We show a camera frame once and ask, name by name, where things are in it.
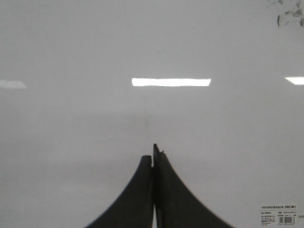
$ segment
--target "black curved object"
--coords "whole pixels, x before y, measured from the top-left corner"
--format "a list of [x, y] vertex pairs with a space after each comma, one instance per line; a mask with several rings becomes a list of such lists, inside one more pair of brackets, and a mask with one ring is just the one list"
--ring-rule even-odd
[[158, 228], [232, 228], [195, 198], [156, 144], [153, 161], [154, 203]]
[[151, 228], [153, 219], [151, 156], [139, 166], [117, 200], [86, 228]]

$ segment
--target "label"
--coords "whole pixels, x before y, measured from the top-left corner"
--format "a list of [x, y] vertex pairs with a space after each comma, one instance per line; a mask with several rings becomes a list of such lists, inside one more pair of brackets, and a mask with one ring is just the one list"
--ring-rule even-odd
[[296, 205], [261, 206], [261, 225], [294, 225]]

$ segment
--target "barcode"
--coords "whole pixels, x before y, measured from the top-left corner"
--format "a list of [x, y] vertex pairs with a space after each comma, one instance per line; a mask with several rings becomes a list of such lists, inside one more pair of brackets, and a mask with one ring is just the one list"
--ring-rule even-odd
[[279, 217], [279, 225], [293, 225], [294, 219], [294, 217]]

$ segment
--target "glossy white surface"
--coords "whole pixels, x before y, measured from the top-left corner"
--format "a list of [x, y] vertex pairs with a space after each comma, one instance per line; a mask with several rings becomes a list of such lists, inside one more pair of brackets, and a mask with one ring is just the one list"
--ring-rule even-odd
[[[304, 87], [285, 79], [304, 75], [304, 28], [278, 28], [278, 10], [263, 0], [2, 0], [1, 85], [27, 88], [0, 86], [0, 227], [84, 227], [153, 143], [236, 228], [260, 227], [262, 205], [304, 214]], [[133, 87], [134, 77], [212, 82]]]

